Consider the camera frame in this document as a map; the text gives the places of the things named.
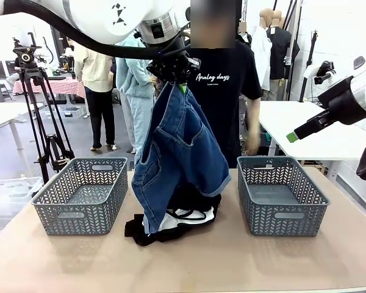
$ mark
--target black jacket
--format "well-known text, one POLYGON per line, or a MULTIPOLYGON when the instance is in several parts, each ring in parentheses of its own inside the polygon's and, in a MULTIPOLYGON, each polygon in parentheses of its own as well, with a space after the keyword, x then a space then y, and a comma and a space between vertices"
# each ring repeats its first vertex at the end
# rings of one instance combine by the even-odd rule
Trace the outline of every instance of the black jacket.
MULTIPOLYGON (((271 28, 267 30, 267 37, 273 43, 271 48, 271 59, 270 59, 270 79, 282 79, 285 78, 285 63, 284 59, 287 54, 287 49, 290 47, 292 41, 292 35, 290 32, 281 29, 280 27, 275 28, 275 34, 271 35, 271 28)), ((294 43, 294 50, 292 59, 297 56, 300 51, 300 47, 297 42, 294 43)))

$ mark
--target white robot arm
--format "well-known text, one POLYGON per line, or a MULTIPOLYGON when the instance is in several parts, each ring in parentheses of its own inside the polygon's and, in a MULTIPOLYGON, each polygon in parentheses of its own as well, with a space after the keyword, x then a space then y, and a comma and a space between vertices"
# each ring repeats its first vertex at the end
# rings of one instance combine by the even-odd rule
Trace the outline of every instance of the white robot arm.
POLYGON ((183 30, 190 0, 0 0, 0 15, 24 12, 45 20, 80 45, 112 57, 153 60, 163 81, 185 83, 200 67, 189 58, 183 30), (115 46, 137 29, 147 48, 115 46))
POLYGON ((124 40, 138 28, 145 43, 156 45, 171 40, 188 23, 188 7, 188 0, 0 0, 0 15, 39 13, 37 17, 50 23, 54 20, 49 11, 105 45, 124 40))
MULTIPOLYGON (((354 61, 352 76, 339 77, 333 63, 325 61, 320 66, 308 66, 304 77, 314 77, 316 84, 328 80, 330 88, 318 97, 323 111, 294 129, 287 136, 290 142, 304 139, 337 121, 352 125, 366 118, 366 60, 362 56, 354 61)), ((366 180, 366 149, 356 173, 366 180)))

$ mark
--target person's hand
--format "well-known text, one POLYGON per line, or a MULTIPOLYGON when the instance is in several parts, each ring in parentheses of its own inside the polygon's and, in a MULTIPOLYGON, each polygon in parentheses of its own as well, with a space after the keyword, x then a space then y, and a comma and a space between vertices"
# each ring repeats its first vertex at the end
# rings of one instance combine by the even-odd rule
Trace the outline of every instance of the person's hand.
POLYGON ((157 84, 157 77, 149 75, 149 82, 152 84, 157 84))
POLYGON ((260 147, 260 134, 259 130, 253 130, 248 133, 246 138, 246 148, 250 156, 257 154, 260 147))
POLYGON ((109 81, 113 81, 114 80, 114 73, 113 72, 109 72, 109 81))

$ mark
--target denim shorts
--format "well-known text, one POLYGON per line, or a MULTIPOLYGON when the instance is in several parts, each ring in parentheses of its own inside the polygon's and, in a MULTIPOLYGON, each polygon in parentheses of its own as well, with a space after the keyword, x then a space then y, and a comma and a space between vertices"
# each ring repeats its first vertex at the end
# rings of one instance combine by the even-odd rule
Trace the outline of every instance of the denim shorts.
POLYGON ((156 233, 168 202, 181 183, 204 196, 222 192, 231 180, 228 163, 201 106, 189 89, 167 84, 152 112, 151 125, 132 187, 144 208, 145 233, 156 233))

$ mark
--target jeans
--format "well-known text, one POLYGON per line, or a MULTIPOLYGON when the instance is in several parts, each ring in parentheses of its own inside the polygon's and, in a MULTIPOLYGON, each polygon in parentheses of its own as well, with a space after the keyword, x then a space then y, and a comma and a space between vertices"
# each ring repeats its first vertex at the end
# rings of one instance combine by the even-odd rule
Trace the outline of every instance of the jeans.
POLYGON ((106 129, 106 143, 109 145, 115 144, 115 125, 114 111, 112 107, 112 91, 98 93, 85 88, 87 96, 88 109, 90 111, 91 125, 93 132, 93 147, 101 148, 100 143, 102 118, 106 129))
POLYGON ((131 116, 133 119, 135 149, 137 150, 134 156, 136 164, 140 159, 142 147, 145 143, 149 125, 151 124, 151 114, 154 104, 153 96, 142 98, 137 96, 126 95, 129 103, 131 116))
POLYGON ((121 103, 122 103, 122 112, 124 118, 124 124, 126 124, 127 134, 129 135, 130 144, 135 149, 135 137, 134 137, 134 120, 132 115, 132 109, 130 108, 129 101, 127 100, 127 96, 124 93, 120 93, 121 103))
POLYGON ((229 168, 201 107, 187 89, 167 84, 158 97, 132 187, 144 208, 145 233, 155 233, 181 183, 204 196, 218 195, 230 181, 229 168))

